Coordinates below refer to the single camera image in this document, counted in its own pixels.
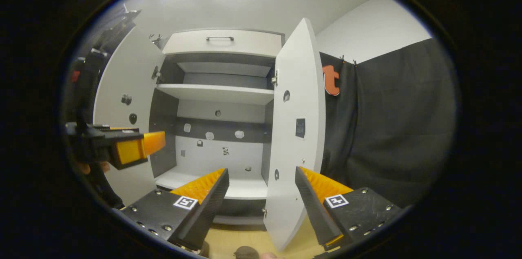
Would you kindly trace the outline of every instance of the ceiling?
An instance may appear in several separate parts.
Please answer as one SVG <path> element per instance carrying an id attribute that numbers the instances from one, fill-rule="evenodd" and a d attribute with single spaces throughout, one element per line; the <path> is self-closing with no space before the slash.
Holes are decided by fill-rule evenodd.
<path id="1" fill-rule="evenodd" d="M 206 27 L 232 27 L 284 33 L 310 19 L 318 34 L 346 12 L 369 0 L 123 0 L 128 10 L 141 9 L 134 19 L 146 33 Z"/>

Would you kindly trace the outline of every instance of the human hand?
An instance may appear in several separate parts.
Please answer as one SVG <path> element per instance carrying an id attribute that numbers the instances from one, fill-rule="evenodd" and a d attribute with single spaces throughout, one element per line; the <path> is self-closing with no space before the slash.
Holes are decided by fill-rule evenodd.
<path id="1" fill-rule="evenodd" d="M 80 171 L 83 174 L 89 174 L 91 172 L 91 166 L 89 166 L 89 164 L 82 164 L 78 162 L 78 166 L 80 167 Z M 107 161 L 100 162 L 100 166 L 103 170 L 103 173 L 106 173 L 111 169 Z"/>

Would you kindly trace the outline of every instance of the orange sign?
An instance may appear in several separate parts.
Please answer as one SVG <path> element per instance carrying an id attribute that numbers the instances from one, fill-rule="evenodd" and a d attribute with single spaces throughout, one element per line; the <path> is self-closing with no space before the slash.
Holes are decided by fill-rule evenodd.
<path id="1" fill-rule="evenodd" d="M 325 82 L 325 90 L 332 96 L 337 96 L 341 90 L 335 86 L 335 79 L 339 79 L 339 73 L 336 73 L 334 66 L 327 65 L 323 67 L 323 78 Z"/>

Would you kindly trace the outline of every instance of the cabinet shelf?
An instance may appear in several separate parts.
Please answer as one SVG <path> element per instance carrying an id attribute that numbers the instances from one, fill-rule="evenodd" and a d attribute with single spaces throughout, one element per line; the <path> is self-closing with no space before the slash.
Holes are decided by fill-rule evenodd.
<path id="1" fill-rule="evenodd" d="M 266 105 L 274 99 L 274 91 L 239 86 L 206 84 L 158 84 L 156 88 L 180 100 Z"/>
<path id="2" fill-rule="evenodd" d="M 157 185 L 177 188 L 200 178 L 202 175 L 179 172 L 177 167 L 166 171 L 155 179 Z M 230 184 L 225 199 L 257 200 L 266 199 L 268 187 L 261 176 L 258 179 L 229 179 Z"/>

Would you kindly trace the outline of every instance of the open cabinet door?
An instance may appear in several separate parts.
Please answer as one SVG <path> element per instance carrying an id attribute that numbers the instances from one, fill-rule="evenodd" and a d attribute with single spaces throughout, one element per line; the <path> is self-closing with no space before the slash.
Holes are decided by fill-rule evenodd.
<path id="1" fill-rule="evenodd" d="M 325 140 L 323 70 L 310 21 L 302 19 L 276 57 L 272 151 L 266 199 L 266 229 L 283 250 L 306 210 L 295 186 L 295 167 L 319 172 Z"/>
<path id="2" fill-rule="evenodd" d="M 138 127 L 140 133 L 149 131 L 150 105 L 156 79 L 152 79 L 165 55 L 146 36 L 134 27 L 122 40 L 107 63 L 95 97 L 93 123 L 115 127 Z M 123 95 L 132 97 L 129 105 L 122 103 Z M 133 124 L 130 115 L 136 115 Z M 111 166 L 106 177 L 112 189 L 129 205 L 156 188 L 149 162 L 122 170 Z"/>

